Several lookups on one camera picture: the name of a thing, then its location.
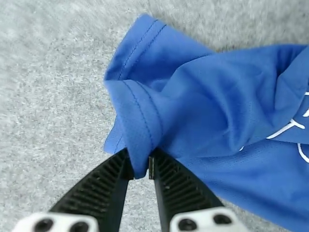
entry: stitching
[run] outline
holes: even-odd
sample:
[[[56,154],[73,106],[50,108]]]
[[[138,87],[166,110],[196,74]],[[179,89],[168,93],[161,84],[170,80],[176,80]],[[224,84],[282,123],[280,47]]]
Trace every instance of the stitching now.
[[[117,150],[118,145],[119,145],[119,143],[120,143],[120,141],[121,141],[121,139],[122,139],[122,136],[123,136],[123,134],[120,136],[120,138],[119,138],[119,140],[118,140],[118,142],[117,142],[117,144],[116,144],[116,147],[115,147],[114,153],[116,153],[116,150]]]
[[[158,20],[155,20],[151,25],[150,27],[146,30],[146,32],[143,34],[143,36],[141,37],[140,41],[138,41],[138,43],[135,45],[134,49],[131,51],[130,55],[128,56],[128,58],[126,59],[124,65],[122,66],[122,69],[120,71],[120,74],[118,76],[118,80],[120,80],[121,76],[122,76],[122,73],[124,72],[125,70],[125,67],[129,61],[129,59],[131,58],[131,56],[133,55],[133,53],[135,52],[135,50],[137,49],[137,47],[140,45],[140,43],[143,41],[143,39],[146,37],[146,35],[148,34],[148,32],[150,31],[150,29],[153,27],[153,25],[157,22]]]
[[[166,25],[164,25],[160,31],[158,31],[158,33],[154,36],[154,38],[150,41],[148,47],[140,54],[140,56],[135,60],[135,62],[132,65],[131,70],[129,71],[129,73],[127,74],[129,76],[129,74],[132,72],[132,70],[135,68],[135,66],[139,63],[140,58],[148,51],[148,49],[151,47],[151,45],[154,43],[154,41],[156,40],[156,38],[158,37],[158,35],[161,33],[161,31],[166,27]]]
[[[154,106],[155,113],[156,113],[156,115],[157,115],[157,117],[158,117],[158,119],[159,119],[160,129],[161,129],[161,136],[162,136],[162,135],[163,135],[163,123],[162,123],[162,118],[161,118],[161,116],[160,116],[160,114],[159,114],[158,108],[157,108],[157,106],[155,105],[155,102],[154,102],[154,100],[152,99],[152,97],[150,96],[150,94],[148,93],[148,91],[144,88],[144,86],[143,86],[141,83],[139,83],[139,82],[136,82],[136,83],[145,91],[145,93],[146,93],[146,94],[148,95],[148,97],[149,97],[150,102],[151,102],[152,105]]]
[[[125,86],[126,86],[126,87],[129,89],[129,91],[131,92],[131,94],[132,94],[132,96],[133,96],[133,98],[134,98],[134,101],[135,101],[136,105],[138,106],[138,108],[139,108],[139,110],[140,110],[140,114],[141,114],[141,116],[142,116],[142,118],[143,118],[144,124],[145,124],[146,129],[147,129],[147,132],[148,132],[148,136],[149,136],[150,143],[151,143],[151,150],[152,150],[153,147],[154,147],[154,142],[153,142],[152,135],[151,135],[151,133],[150,133],[150,129],[149,129],[148,124],[147,124],[147,122],[146,122],[145,115],[143,114],[143,112],[142,112],[142,110],[141,110],[141,107],[140,107],[140,104],[139,104],[139,102],[137,101],[136,96],[134,95],[134,93],[133,93],[132,89],[130,88],[130,86],[129,86],[125,81],[122,81],[122,82],[125,84]]]

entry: screw hole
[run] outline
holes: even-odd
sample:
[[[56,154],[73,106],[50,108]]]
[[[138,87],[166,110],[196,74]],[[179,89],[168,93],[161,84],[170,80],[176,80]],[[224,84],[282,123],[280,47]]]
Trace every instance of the screw hole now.
[[[218,225],[232,223],[232,220],[228,216],[223,215],[223,214],[217,214],[216,216],[213,217],[213,220]]]
[[[42,219],[35,225],[34,231],[35,232],[48,232],[52,228],[53,224],[54,222],[49,218]]]
[[[191,219],[185,218],[178,223],[180,231],[194,231],[197,229],[197,224]]]
[[[70,232],[87,232],[89,226],[87,223],[80,221],[72,225]]]

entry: floor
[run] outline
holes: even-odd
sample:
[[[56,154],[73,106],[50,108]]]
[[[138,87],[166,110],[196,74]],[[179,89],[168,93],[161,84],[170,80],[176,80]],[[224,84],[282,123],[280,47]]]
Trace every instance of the floor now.
[[[0,231],[48,210],[109,156],[102,75],[144,12],[216,51],[309,43],[307,0],[0,1]],[[154,190],[147,178],[129,185],[121,231],[160,231]],[[226,204],[253,232],[285,231]]]

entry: white print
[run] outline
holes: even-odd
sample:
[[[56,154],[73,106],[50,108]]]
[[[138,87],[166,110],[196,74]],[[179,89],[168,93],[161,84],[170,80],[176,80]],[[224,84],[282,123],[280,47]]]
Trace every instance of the white print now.
[[[293,126],[296,126],[300,129],[305,129],[304,125],[301,125],[298,122],[296,122],[294,119],[291,119],[291,121],[288,125],[286,125],[282,129],[280,129],[276,133],[272,134],[271,136],[267,137],[267,139],[273,139],[273,138],[277,137],[278,135],[282,134],[283,132],[287,131],[288,129],[292,128]]]
[[[303,117],[309,117],[309,109],[304,113]]]
[[[301,149],[301,144],[297,144],[298,152],[300,156],[307,162],[309,163],[309,158],[304,154],[304,152]]]
[[[309,109],[303,114],[303,117],[309,117]],[[292,128],[293,126],[296,126],[300,129],[305,129],[304,125],[301,125],[298,122],[296,122],[294,119],[292,119],[288,125],[283,127],[281,130],[277,131],[276,133],[272,134],[271,136],[267,137],[267,139],[273,139],[273,138],[277,137],[278,135],[282,134],[283,132],[287,131],[288,129]],[[304,159],[304,161],[309,163],[309,158],[302,151],[301,144],[297,144],[297,148],[298,148],[298,152],[299,152],[300,156]]]

